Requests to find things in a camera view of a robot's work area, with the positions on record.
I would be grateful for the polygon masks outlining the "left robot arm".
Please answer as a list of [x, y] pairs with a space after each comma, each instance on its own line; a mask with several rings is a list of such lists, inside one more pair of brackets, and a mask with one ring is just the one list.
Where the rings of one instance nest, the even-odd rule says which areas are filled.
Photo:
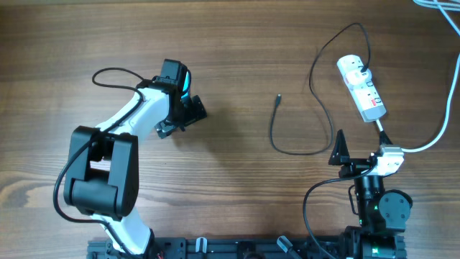
[[90, 241], [88, 258], [167, 258], [170, 244], [156, 241], [135, 204], [139, 193], [139, 146], [156, 132], [164, 139], [206, 118], [190, 93], [191, 72], [166, 59], [160, 75], [140, 78], [134, 95], [95, 127], [77, 127], [68, 161], [53, 190], [56, 212], [69, 222], [99, 224], [107, 240]]

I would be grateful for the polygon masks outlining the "teal Galaxy smartphone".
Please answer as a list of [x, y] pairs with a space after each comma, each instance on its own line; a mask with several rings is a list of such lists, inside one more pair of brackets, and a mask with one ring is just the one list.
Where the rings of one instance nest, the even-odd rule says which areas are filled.
[[184, 80], [183, 90], [181, 94], [182, 99], [190, 95], [190, 85], [191, 85], [191, 74], [190, 74], [190, 71], [187, 71], [185, 74], [185, 80]]

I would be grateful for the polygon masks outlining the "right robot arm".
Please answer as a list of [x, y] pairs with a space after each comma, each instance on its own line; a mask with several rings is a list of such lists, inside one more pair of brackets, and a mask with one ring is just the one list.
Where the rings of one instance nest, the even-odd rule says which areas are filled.
[[338, 258], [406, 258], [406, 222], [413, 207], [412, 198], [403, 191], [384, 187], [384, 178], [398, 172], [404, 162], [402, 149], [380, 135], [378, 150], [368, 158], [352, 158], [344, 132], [336, 134], [329, 165], [339, 165], [339, 179], [353, 181], [352, 212], [359, 226], [348, 226], [339, 235]]

